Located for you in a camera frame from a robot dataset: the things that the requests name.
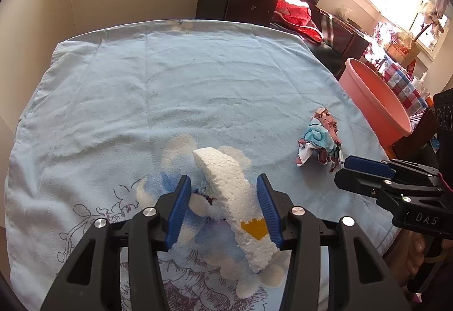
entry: colorful cloth scraps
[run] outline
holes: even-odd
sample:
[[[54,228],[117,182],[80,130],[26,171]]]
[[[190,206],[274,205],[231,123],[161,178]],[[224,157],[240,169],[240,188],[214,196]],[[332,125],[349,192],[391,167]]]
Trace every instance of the colorful cloth scraps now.
[[[337,121],[326,108],[318,108],[303,138],[299,140],[297,166],[302,166],[316,152],[320,164],[331,162],[330,172],[340,169],[344,163],[341,141],[337,136]]]

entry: crumpled fabric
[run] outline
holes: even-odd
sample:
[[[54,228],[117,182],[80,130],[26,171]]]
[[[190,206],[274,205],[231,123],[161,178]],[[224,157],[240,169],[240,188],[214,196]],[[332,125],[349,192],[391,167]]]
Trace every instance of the crumpled fabric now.
[[[311,19],[308,3],[300,0],[278,0],[272,19],[307,36],[316,43],[324,41],[324,36]]]
[[[378,22],[373,30],[373,38],[382,47],[387,44],[397,44],[397,29],[389,23]]]
[[[331,162],[330,172],[340,169],[344,163],[341,141],[337,135],[337,121],[326,108],[314,113],[305,135],[298,142],[297,166],[302,166],[313,153],[317,153],[320,164]]]

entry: metal screw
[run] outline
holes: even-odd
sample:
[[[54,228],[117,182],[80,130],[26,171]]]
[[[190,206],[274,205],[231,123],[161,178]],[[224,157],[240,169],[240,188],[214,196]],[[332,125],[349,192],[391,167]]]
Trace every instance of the metal screw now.
[[[300,207],[300,206],[294,206],[291,209],[291,213],[293,213],[294,215],[297,215],[297,216],[302,216],[302,215],[305,214],[305,209],[303,207]]]
[[[350,216],[345,216],[341,221],[347,227],[352,227],[356,223],[355,220],[353,218],[351,218]]]
[[[157,214],[157,210],[153,207],[146,208],[145,210],[143,210],[144,216],[154,216],[156,214]]]
[[[104,219],[104,218],[99,218],[98,220],[96,220],[94,222],[94,226],[96,228],[102,228],[102,227],[105,227],[107,224],[107,221]]]

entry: checkered tablecloth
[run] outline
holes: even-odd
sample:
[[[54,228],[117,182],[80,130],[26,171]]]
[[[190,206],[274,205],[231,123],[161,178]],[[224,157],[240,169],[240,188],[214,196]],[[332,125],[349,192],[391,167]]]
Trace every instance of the checkered tablecloth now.
[[[385,61],[381,64],[379,73],[401,101],[409,116],[428,108],[426,101],[420,96],[410,79],[389,56],[386,56]]]

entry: human hand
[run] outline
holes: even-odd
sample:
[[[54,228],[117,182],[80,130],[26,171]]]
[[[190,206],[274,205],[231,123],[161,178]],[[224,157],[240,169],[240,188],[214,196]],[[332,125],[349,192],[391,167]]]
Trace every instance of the human hand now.
[[[411,275],[415,275],[418,269],[423,264],[424,254],[423,251],[426,247],[426,241],[423,234],[410,232],[409,234],[409,248],[407,252],[407,270]],[[453,240],[442,240],[442,248],[449,250],[453,248]]]

